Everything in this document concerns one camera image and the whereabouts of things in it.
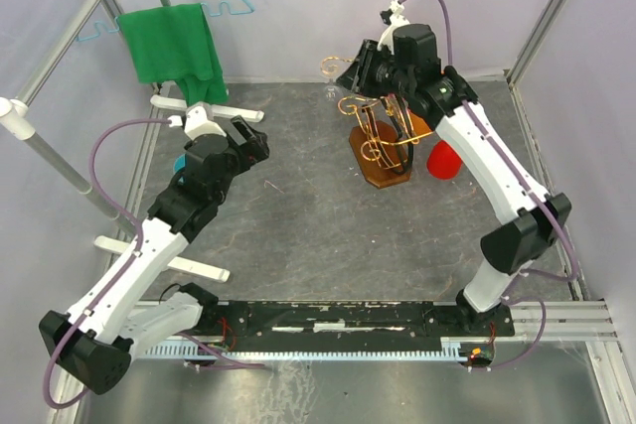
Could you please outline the small clear glass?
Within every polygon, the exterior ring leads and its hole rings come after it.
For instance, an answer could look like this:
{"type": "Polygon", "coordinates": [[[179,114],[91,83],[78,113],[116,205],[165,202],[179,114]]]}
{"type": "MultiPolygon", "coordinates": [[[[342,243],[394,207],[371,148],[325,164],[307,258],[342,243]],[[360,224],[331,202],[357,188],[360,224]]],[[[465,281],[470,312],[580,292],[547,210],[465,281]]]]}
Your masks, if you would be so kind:
{"type": "Polygon", "coordinates": [[[339,57],[327,57],[320,64],[320,72],[326,80],[324,93],[328,101],[338,102],[342,98],[342,90],[336,83],[341,70],[342,59],[339,57]]]}

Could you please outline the blue plastic wine glass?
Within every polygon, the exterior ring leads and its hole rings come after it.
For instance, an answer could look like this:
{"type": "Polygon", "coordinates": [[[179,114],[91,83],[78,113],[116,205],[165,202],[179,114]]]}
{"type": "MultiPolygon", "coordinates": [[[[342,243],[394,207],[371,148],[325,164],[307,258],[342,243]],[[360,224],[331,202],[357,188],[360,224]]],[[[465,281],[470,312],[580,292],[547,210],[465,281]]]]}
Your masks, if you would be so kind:
{"type": "Polygon", "coordinates": [[[186,166],[186,157],[184,155],[179,156],[174,162],[174,176],[177,178],[177,182],[182,184],[184,182],[183,175],[186,166]]]}

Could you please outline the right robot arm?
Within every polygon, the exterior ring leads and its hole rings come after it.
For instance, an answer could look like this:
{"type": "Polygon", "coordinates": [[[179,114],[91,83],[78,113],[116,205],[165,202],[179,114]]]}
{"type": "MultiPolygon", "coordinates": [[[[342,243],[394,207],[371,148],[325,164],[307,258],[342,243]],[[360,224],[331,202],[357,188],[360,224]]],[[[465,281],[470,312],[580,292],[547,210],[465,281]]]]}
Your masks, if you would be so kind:
{"type": "Polygon", "coordinates": [[[491,322],[521,271],[563,236],[571,212],[565,194],[551,194],[529,174],[490,124],[478,95],[455,67],[444,67],[429,26],[392,32],[390,46],[366,39],[336,80],[368,98],[390,95],[438,134],[461,159],[489,200],[500,225],[480,240],[484,259],[457,297],[456,327],[475,336],[491,322]]]}

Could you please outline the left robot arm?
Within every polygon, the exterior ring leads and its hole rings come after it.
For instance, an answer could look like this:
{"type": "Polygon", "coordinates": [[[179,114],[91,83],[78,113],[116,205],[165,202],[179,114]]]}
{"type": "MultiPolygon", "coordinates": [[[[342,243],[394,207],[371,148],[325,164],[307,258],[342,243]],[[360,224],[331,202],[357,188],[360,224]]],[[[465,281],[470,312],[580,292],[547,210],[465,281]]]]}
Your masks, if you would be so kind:
{"type": "Polygon", "coordinates": [[[131,243],[99,281],[66,312],[49,311],[39,331],[50,355],[43,382],[46,402],[61,408],[51,394],[51,377],[59,366],[97,395],[112,389],[134,360],[166,338],[192,329],[213,332],[219,323],[218,299],[196,285],[153,309],[130,313],[157,276],[216,217],[231,183],[269,157],[265,133],[242,117],[231,124],[238,143],[211,121],[190,127],[183,117],[168,120],[181,126],[189,140],[184,164],[157,195],[144,220],[126,215],[135,229],[131,243]]]}

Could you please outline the orange plastic wine glass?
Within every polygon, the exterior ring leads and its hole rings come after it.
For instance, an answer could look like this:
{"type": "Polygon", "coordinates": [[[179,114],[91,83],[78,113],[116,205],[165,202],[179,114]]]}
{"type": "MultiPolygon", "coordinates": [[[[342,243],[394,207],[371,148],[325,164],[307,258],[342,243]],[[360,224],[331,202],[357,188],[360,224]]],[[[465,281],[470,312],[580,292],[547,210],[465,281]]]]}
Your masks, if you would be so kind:
{"type": "Polygon", "coordinates": [[[412,112],[409,113],[410,123],[412,131],[415,136],[426,136],[433,132],[433,130],[427,125],[427,123],[412,112]]]}

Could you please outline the red plastic wine glass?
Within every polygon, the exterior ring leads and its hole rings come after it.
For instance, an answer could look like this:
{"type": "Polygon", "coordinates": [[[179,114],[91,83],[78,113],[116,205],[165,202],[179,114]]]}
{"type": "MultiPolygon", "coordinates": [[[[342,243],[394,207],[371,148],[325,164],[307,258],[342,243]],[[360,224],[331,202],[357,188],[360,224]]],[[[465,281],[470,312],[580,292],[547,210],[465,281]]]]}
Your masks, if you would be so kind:
{"type": "Polygon", "coordinates": [[[453,148],[443,140],[432,148],[426,162],[431,176],[438,180],[452,180],[462,167],[462,160],[453,148]]]}

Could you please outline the green cloth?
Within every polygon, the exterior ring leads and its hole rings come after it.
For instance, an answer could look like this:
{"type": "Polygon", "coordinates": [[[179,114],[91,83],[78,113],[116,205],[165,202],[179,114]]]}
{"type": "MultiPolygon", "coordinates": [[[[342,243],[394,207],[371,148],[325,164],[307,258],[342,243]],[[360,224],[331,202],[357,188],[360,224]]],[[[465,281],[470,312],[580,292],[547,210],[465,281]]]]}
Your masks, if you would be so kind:
{"type": "Polygon", "coordinates": [[[140,10],[118,18],[138,81],[174,81],[186,103],[229,100],[224,73],[202,5],[140,10]]]}

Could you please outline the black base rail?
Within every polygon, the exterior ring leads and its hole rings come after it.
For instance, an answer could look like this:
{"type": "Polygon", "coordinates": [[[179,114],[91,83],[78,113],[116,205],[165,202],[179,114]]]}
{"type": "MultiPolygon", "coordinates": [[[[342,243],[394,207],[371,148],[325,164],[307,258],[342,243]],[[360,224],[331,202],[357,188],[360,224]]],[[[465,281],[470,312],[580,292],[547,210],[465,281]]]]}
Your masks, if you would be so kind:
{"type": "Polygon", "coordinates": [[[434,351],[443,338],[478,340],[515,334],[508,307],[471,321],[453,303],[430,301],[227,301],[186,331],[227,338],[232,351],[434,351]]]}

